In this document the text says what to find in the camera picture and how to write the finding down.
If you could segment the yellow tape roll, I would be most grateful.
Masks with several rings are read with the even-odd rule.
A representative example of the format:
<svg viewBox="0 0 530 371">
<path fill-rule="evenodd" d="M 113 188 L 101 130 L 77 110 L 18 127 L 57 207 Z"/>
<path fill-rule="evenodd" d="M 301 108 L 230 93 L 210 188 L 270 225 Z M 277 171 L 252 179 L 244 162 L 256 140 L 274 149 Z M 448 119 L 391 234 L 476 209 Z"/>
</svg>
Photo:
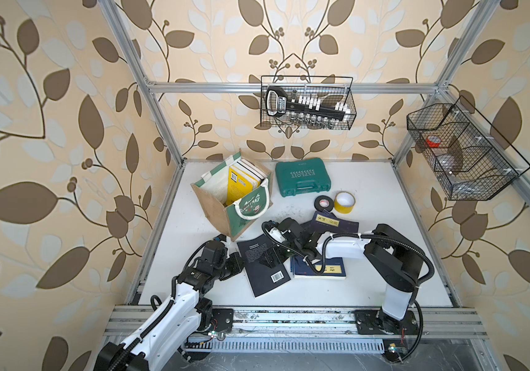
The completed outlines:
<svg viewBox="0 0 530 371">
<path fill-rule="evenodd" d="M 338 213 L 351 213 L 355 204 L 356 198 L 349 192 L 339 192 L 334 198 L 334 208 Z"/>
</svg>

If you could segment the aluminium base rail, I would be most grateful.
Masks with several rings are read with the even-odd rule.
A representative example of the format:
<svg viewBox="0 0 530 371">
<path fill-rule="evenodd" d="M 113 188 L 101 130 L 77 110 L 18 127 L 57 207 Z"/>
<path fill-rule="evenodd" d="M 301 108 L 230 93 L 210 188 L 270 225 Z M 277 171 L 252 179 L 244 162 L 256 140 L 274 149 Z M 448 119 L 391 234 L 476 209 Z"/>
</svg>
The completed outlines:
<svg viewBox="0 0 530 371">
<path fill-rule="evenodd" d="M 344 353 L 398 356 L 424 341 L 476 345 L 488 339 L 473 309 L 411 309 L 401 329 L 383 332 L 376 309 L 214 307 L 205 329 L 189 318 L 165 332 L 186 352 Z"/>
</svg>

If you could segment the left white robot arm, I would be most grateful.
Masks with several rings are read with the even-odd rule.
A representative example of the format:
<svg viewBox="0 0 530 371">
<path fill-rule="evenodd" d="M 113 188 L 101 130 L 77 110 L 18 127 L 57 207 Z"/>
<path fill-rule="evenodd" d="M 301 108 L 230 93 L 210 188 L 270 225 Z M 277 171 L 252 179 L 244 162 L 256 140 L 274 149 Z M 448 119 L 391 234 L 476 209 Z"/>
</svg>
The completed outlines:
<svg viewBox="0 0 530 371">
<path fill-rule="evenodd" d="M 240 274 L 244 262 L 238 252 L 229 253 L 226 236 L 220 234 L 198 247 L 172 278 L 171 295 L 164 302 L 154 295 L 154 312 L 121 343 L 107 343 L 99 352 L 95 370 L 161 370 L 176 352 L 185 350 L 192 335 L 208 341 L 231 328 L 231 321 L 213 315 L 206 294 L 217 281 Z"/>
</svg>

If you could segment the black tape roll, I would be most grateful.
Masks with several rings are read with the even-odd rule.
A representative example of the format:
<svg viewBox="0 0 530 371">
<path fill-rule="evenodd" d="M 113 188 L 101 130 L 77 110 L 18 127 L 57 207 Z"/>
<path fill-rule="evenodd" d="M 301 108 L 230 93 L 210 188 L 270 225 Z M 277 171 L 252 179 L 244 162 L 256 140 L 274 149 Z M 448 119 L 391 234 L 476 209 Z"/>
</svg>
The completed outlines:
<svg viewBox="0 0 530 371">
<path fill-rule="evenodd" d="M 334 210 L 334 200 L 329 196 L 318 196 L 314 201 L 314 208 L 320 213 L 331 213 Z"/>
</svg>

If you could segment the black socket set holder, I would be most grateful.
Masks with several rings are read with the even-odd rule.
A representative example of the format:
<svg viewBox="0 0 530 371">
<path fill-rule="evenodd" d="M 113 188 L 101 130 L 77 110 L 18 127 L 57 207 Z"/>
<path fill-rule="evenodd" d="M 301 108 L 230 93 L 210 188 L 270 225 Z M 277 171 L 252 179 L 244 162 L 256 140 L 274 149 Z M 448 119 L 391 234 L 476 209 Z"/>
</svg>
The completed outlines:
<svg viewBox="0 0 530 371">
<path fill-rule="evenodd" d="M 298 87 L 268 86 L 263 92 L 262 109 L 269 117 L 298 118 L 306 116 L 332 122 L 349 122 L 357 114 L 350 96 L 308 92 Z"/>
</svg>

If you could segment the black cover book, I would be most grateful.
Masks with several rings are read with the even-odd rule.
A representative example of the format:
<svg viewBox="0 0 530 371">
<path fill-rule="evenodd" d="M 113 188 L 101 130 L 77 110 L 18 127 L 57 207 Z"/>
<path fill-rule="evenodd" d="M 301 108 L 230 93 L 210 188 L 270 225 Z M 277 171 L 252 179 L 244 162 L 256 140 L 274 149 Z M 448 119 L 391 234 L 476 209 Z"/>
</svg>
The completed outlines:
<svg viewBox="0 0 530 371">
<path fill-rule="evenodd" d="M 259 258 L 267 249 L 273 247 L 271 240 L 263 234 L 250 241 L 238 241 L 239 252 L 245 262 L 245 271 L 255 298 L 290 282 L 283 263 L 275 268 L 268 268 L 259 263 Z"/>
</svg>

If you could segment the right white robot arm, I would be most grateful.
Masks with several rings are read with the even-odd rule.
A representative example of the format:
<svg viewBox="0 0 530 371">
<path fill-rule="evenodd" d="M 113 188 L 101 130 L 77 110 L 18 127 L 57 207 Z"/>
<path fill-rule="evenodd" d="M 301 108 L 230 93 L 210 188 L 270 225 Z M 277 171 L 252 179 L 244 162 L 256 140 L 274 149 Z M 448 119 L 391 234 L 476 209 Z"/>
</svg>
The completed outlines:
<svg viewBox="0 0 530 371">
<path fill-rule="evenodd" d="M 272 247 L 260 264 L 273 267 L 298 257 L 314 275 L 324 274 L 334 258 L 366 259 L 386 283 L 382 307 L 369 321 L 369 328 L 387 335 L 405 332 L 405 316 L 416 303 L 419 286 L 435 273 L 426 253 L 387 224 L 369 233 L 320 232 L 287 218 L 262 224 Z"/>
</svg>

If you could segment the green plastic tool case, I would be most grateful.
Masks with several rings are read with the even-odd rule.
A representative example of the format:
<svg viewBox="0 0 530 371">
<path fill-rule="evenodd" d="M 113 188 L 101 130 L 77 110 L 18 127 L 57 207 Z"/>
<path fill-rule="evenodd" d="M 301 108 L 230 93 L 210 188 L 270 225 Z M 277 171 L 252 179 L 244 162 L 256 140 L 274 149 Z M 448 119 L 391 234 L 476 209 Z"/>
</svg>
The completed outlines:
<svg viewBox="0 0 530 371">
<path fill-rule="evenodd" d="M 322 193 L 331 189 L 331 178 L 322 159 L 279 162 L 275 176 L 282 197 Z"/>
</svg>

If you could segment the yellow cartoon book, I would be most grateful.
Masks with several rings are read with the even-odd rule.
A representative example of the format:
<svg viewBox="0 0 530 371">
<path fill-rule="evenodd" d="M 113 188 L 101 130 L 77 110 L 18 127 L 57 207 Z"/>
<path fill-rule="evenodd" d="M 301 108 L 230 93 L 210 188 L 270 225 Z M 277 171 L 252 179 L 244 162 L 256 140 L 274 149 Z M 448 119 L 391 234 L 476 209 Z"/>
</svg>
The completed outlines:
<svg viewBox="0 0 530 371">
<path fill-rule="evenodd" d="M 250 174 L 259 185 L 267 178 L 267 175 L 264 172 L 246 159 L 240 159 L 238 164 L 241 165 L 246 170 L 246 173 Z"/>
</svg>

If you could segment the red tape roll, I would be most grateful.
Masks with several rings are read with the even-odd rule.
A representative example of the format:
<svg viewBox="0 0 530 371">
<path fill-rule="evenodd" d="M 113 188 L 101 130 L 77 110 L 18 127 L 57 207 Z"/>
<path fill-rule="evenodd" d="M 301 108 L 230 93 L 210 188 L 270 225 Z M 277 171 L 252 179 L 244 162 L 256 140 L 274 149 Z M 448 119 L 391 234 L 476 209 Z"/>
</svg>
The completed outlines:
<svg viewBox="0 0 530 371">
<path fill-rule="evenodd" d="M 443 143 L 441 137 L 431 134 L 426 137 L 426 144 L 429 148 L 440 148 Z"/>
</svg>

